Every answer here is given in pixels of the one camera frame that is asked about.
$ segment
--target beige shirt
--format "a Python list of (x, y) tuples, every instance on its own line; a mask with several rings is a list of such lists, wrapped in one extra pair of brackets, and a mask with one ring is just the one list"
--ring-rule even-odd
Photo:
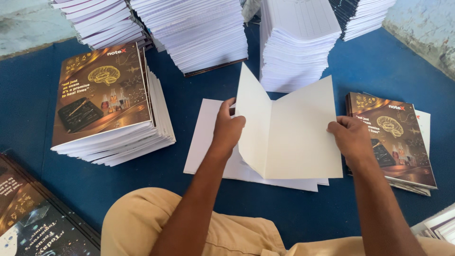
[[(148, 256), (181, 197), (165, 189), (126, 194), (108, 211), (101, 233), (102, 256)], [(419, 238), (428, 256), (455, 256), (455, 246)], [(286, 251), (273, 222), (212, 213), (203, 256), (364, 256), (361, 237), (298, 243)]]

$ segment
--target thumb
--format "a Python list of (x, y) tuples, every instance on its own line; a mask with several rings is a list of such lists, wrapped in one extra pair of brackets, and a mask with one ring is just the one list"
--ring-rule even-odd
[(344, 133), (346, 130), (347, 130), (346, 127), (335, 121), (330, 122), (329, 125), (327, 126), (327, 131), (329, 133), (333, 133), (335, 137), (339, 137), (340, 134)]
[(232, 118), (232, 120), (234, 122), (236, 122), (242, 128), (245, 127), (245, 123), (247, 122), (247, 119), (244, 116), (234, 117), (234, 118)]

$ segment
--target finger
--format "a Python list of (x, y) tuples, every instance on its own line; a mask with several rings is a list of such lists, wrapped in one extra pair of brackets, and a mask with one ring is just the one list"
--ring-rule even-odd
[(232, 120), (238, 123), (238, 125), (241, 126), (242, 128), (245, 127), (245, 123), (247, 122), (247, 119), (244, 116), (234, 117), (232, 118)]
[(333, 121), (330, 122), (327, 126), (327, 131), (329, 133), (333, 133), (335, 137), (339, 137), (343, 132), (346, 131), (346, 128), (338, 122)]
[(222, 115), (230, 116), (230, 115), (229, 115), (229, 108), (230, 108), (234, 103), (235, 103), (235, 97), (223, 101), (223, 103), (221, 103), (219, 113), (222, 114)]
[(230, 115), (230, 116), (235, 115), (235, 108), (230, 108), (230, 109), (229, 109), (229, 115)]
[(362, 121), (360, 121), (358, 118), (352, 118), (348, 116), (337, 116), (337, 122), (348, 129), (354, 125), (362, 123)]

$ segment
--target person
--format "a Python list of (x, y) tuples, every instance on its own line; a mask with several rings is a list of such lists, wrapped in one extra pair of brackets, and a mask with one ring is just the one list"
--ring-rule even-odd
[(108, 211), (102, 256), (453, 256), (455, 246), (416, 239), (374, 157), (367, 126), (337, 117), (328, 124), (354, 176), (362, 237), (298, 243), (286, 251), (273, 222), (213, 212), (222, 174), (247, 120), (231, 118), (235, 98), (217, 115), (212, 144), (183, 197), (144, 188), (120, 198)]

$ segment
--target space-themed cover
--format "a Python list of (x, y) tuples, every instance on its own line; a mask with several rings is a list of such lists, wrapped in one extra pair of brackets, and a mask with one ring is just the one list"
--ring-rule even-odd
[(100, 235), (30, 178), (0, 154), (0, 255), (100, 255)]
[(137, 123), (154, 124), (145, 65), (136, 43), (64, 60), (52, 147)]
[(368, 125), (375, 157), (389, 181), (437, 189), (411, 103), (350, 92), (348, 116)]

